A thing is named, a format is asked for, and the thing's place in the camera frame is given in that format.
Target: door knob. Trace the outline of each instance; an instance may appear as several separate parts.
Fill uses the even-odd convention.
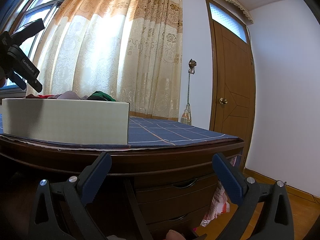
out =
[[[226,98],[220,98],[219,102],[221,105],[225,105],[228,103],[228,100]]]

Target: white box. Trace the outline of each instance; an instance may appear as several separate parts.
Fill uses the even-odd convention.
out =
[[[122,102],[2,100],[6,134],[75,144],[128,144],[130,104]]]

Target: wooden desk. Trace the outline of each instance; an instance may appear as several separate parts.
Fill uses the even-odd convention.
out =
[[[243,147],[243,140],[233,138],[181,147],[112,151],[112,167],[106,183],[113,186],[104,187],[107,190],[98,193],[97,200],[88,205],[88,211],[98,226],[104,228],[105,234],[117,234],[109,232],[115,224],[128,227],[121,221],[127,215],[119,215],[125,211],[119,209],[117,182],[129,178],[154,240],[164,239],[169,229],[187,234],[188,230],[200,225],[215,191],[217,178],[212,170],[213,154],[223,152],[231,158],[240,155]],[[85,166],[92,164],[98,155],[94,150],[49,149],[1,137],[2,169],[10,171],[18,163],[19,171],[0,191],[0,207],[8,227],[12,227],[21,239],[26,239],[39,181],[67,180],[71,174],[79,174]],[[120,219],[104,220],[114,216]],[[120,230],[117,236],[134,240],[126,230]]]

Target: white wall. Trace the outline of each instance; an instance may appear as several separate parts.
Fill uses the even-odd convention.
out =
[[[244,22],[242,11],[225,0],[214,0]],[[192,125],[209,129],[212,103],[212,42],[205,0],[182,0],[183,44],[179,120],[186,108],[188,91],[188,62],[197,62],[196,73],[190,78],[189,102]]]
[[[320,196],[320,25],[303,0],[250,13],[256,115],[245,166]]]

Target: drawer handle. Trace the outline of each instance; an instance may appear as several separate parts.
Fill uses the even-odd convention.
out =
[[[192,179],[192,180],[189,180],[189,181],[186,181],[186,182],[172,184],[172,186],[176,187],[178,189],[185,189],[185,188],[188,188],[188,187],[192,187],[197,181],[198,181],[198,179]]]
[[[181,217],[177,217],[177,218],[171,218],[171,219],[168,219],[168,220],[169,220],[169,221],[172,221],[172,222],[174,222],[174,221],[179,221],[179,220],[184,219],[187,215],[188,215],[188,214],[183,215],[183,216],[181,216]]]

